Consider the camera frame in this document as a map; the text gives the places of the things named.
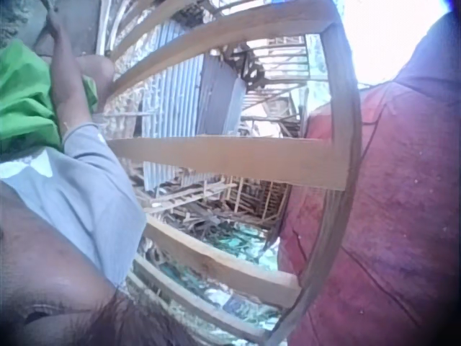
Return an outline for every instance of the wooden beam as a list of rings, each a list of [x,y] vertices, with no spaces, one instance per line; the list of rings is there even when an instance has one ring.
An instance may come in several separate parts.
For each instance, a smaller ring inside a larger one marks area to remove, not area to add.
[[[241,50],[239,52],[232,53],[232,56],[242,56],[247,52],[251,52],[258,49],[283,49],[283,48],[296,48],[296,47],[305,47],[304,43],[281,43],[276,45],[259,45],[257,47],[252,47],[249,49]]]
[[[267,194],[266,205],[264,206],[264,212],[262,213],[262,217],[261,217],[263,220],[266,218],[267,207],[269,207],[269,201],[271,199],[271,194],[272,194],[272,186],[274,186],[274,182],[271,182],[271,186],[269,187],[269,193]]]
[[[240,178],[240,182],[238,183],[238,192],[237,192],[237,198],[236,198],[236,206],[233,209],[234,213],[238,212],[238,205],[240,204],[240,196],[242,193],[242,188],[243,188],[243,178]]]
[[[340,21],[333,2],[323,0],[269,4],[221,17],[149,54],[115,81],[112,96],[165,68],[216,47],[261,38],[320,33]]]
[[[192,314],[213,323],[215,326],[239,338],[255,342],[256,344],[265,340],[266,331],[264,329],[253,327],[251,324],[207,303],[163,274],[159,269],[139,256],[139,254],[136,255],[133,264],[134,268],[140,270],[146,279]]]
[[[187,5],[195,3],[195,0],[169,0],[158,5],[140,24],[136,25],[115,47],[110,54],[110,59],[116,61],[129,47],[134,45],[144,34],[153,30],[157,25],[165,22],[176,12]]]
[[[120,7],[118,9],[117,14],[115,15],[114,24],[112,25],[112,29],[110,30],[109,34],[109,42],[107,44],[107,49],[112,51],[115,45],[115,39],[117,38],[118,27],[120,26],[120,22],[122,21],[123,14],[125,13],[128,5],[130,4],[131,0],[122,0]]]
[[[294,138],[198,136],[108,141],[117,156],[198,173],[343,190],[346,158],[328,142]]]
[[[101,0],[99,8],[98,37],[96,41],[96,54],[103,56],[106,50],[107,23],[112,0]]]
[[[218,250],[147,215],[144,235],[175,260],[263,303],[291,307],[300,287],[295,275],[272,272]]]
[[[132,6],[132,9],[122,18],[118,32],[122,32],[123,29],[127,27],[137,16],[139,16],[143,11],[148,9],[153,3],[153,0],[137,0]]]
[[[207,186],[207,189],[213,189],[215,187],[223,187],[223,188],[225,188],[225,184],[223,184],[222,182],[216,182],[216,183],[213,183],[213,184],[209,184]],[[178,197],[184,197],[185,195],[191,195],[192,193],[203,191],[203,189],[204,189],[204,187],[193,187],[191,189],[182,190],[182,191],[179,191],[179,192],[171,193],[169,195],[160,195],[157,198],[153,199],[152,203],[158,203],[158,202],[163,202],[163,201],[166,201],[166,200],[173,200],[173,199],[178,198]]]
[[[321,34],[330,79],[334,147],[348,159],[346,190],[327,191],[318,238],[302,273],[302,293],[271,331],[266,346],[277,346],[296,327],[314,302],[341,246],[354,200],[362,155],[362,117],[352,53],[342,25]]]
[[[201,200],[203,198],[207,198],[207,197],[210,197],[210,196],[213,196],[213,195],[216,195],[218,193],[221,193],[221,191],[224,191],[225,189],[229,188],[229,187],[233,187],[233,186],[236,186],[235,184],[229,184],[227,186],[222,186],[222,187],[219,187],[219,188],[212,188],[210,189],[210,191],[202,194],[198,194],[198,195],[193,195],[189,198],[184,198],[182,200],[177,200],[175,203],[171,203],[171,204],[168,204],[168,205],[161,205],[157,208],[144,208],[144,212],[145,213],[160,213],[161,211],[165,211],[165,210],[171,210],[173,208],[177,208],[177,207],[180,207],[181,205],[184,205],[184,204],[188,204],[188,203],[191,203],[191,202],[195,202],[196,200]]]
[[[217,12],[222,12],[224,11],[225,9],[231,9],[232,7],[235,7],[235,6],[240,6],[240,5],[243,5],[243,4],[246,4],[246,3],[249,3],[249,2],[252,2],[254,0],[239,0],[239,1],[234,1],[234,2],[231,2],[225,6],[222,6],[222,7],[218,7],[212,14],[216,14]]]

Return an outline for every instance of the hand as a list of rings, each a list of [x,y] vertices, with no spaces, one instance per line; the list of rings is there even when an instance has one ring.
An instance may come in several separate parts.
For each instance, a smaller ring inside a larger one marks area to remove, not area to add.
[[[53,39],[58,38],[58,36],[61,34],[61,31],[63,30],[63,25],[59,19],[58,13],[55,12],[54,9],[50,9],[48,11],[46,22],[50,35],[53,37]]]

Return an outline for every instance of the bright sky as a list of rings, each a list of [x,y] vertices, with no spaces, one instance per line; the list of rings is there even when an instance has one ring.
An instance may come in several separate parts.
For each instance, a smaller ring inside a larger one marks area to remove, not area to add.
[[[419,40],[448,9],[442,0],[344,0],[344,26],[357,79],[392,79]]]

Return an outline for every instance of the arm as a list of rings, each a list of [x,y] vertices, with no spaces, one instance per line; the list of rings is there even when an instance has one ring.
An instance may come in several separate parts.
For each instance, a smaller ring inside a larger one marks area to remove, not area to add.
[[[51,61],[51,96],[61,135],[82,123],[91,122],[79,65],[72,53],[71,42],[57,14],[48,12],[50,34],[55,41]]]

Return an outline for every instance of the corrugated metal sheet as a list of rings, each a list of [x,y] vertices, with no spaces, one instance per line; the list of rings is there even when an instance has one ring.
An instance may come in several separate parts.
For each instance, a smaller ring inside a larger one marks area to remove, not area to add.
[[[158,49],[186,31],[175,21],[158,26],[151,39],[151,51]],[[195,136],[203,55],[183,61],[154,76],[145,93],[143,111],[152,116],[143,118],[143,137],[163,138]],[[162,164],[144,164],[145,189],[173,179],[177,168]]]
[[[197,134],[222,135],[236,131],[246,85],[227,63],[205,55],[200,87]]]

